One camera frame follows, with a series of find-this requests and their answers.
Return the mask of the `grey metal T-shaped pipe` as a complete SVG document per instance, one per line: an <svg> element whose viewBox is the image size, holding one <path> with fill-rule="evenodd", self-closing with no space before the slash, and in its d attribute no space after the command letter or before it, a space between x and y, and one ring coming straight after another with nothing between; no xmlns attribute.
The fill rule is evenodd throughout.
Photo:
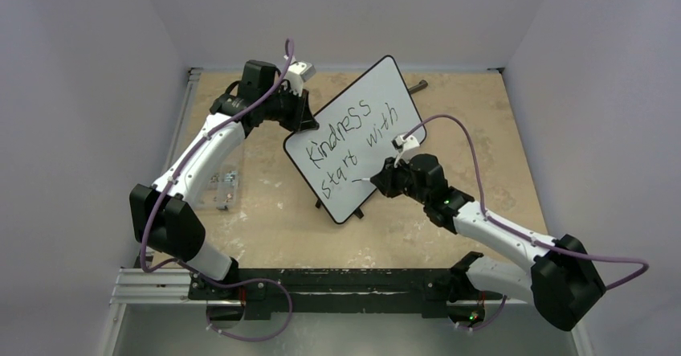
<svg viewBox="0 0 681 356"><path fill-rule="evenodd" d="M415 94L415 93L420 92L420 91L424 90L425 88L427 88L428 85L429 84L426 80L420 80L414 86L408 88L408 92L409 92L409 94Z"/></svg>

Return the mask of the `white whiteboard black frame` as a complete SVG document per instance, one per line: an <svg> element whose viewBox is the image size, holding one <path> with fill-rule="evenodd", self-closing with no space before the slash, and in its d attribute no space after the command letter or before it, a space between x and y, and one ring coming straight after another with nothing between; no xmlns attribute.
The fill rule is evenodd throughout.
<svg viewBox="0 0 681 356"><path fill-rule="evenodd" d="M375 191L370 182L396 156L392 140L412 133L423 142L414 99L393 56L386 55L316 114L318 130L293 133L283 149L334 223L345 223Z"/></svg>

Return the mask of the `clear box of screws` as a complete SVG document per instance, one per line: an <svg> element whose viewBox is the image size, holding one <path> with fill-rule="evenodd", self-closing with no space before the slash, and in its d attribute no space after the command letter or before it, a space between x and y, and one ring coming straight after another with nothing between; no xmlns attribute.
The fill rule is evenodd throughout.
<svg viewBox="0 0 681 356"><path fill-rule="evenodd" d="M228 211L239 197L239 168L235 164L222 164L204 185L198 207Z"/></svg>

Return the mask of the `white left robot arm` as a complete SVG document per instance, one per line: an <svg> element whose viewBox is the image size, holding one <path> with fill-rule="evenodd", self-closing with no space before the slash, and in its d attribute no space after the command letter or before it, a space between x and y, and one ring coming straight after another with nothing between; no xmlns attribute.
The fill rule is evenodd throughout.
<svg viewBox="0 0 681 356"><path fill-rule="evenodd" d="M233 297L242 285L239 264L206 237L195 207L220 165L264 121L293 133L316 130L304 87L316 73L312 63L292 56L273 63L246 62L239 80L214 100L198 134L166 172L129 195L133 234L141 254L152 248L208 282L218 298Z"/></svg>

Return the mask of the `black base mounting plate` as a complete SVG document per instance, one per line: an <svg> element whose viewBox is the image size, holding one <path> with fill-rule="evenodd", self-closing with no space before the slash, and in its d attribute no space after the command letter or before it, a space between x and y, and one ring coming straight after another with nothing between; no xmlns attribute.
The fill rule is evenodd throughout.
<svg viewBox="0 0 681 356"><path fill-rule="evenodd" d="M210 315L226 307L246 320L274 313L385 313L477 324L498 293L480 292L449 268L244 268L243 286L219 288L192 275L189 299L206 301Z"/></svg>

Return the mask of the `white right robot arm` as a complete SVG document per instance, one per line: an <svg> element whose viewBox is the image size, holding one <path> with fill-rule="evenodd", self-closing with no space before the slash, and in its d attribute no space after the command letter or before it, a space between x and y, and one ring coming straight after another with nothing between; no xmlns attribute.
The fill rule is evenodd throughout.
<svg viewBox="0 0 681 356"><path fill-rule="evenodd" d="M606 294L579 239L556 239L483 212L481 202L449 185L434 155L418 154L408 162L387 158L370 182L387 198L405 195L420 203L435 226L506 258L499 262L480 252L466 254L451 267L451 301L499 293L533 306L549 324L570 331Z"/></svg>

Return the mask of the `aluminium extrusion rail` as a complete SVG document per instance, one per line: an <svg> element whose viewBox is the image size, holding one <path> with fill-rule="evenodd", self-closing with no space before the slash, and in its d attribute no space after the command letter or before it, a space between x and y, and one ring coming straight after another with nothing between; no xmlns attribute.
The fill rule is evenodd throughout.
<svg viewBox="0 0 681 356"><path fill-rule="evenodd" d="M143 272L123 268L118 272L109 303L127 305L206 305L189 299L192 277L183 269L169 268Z"/></svg>

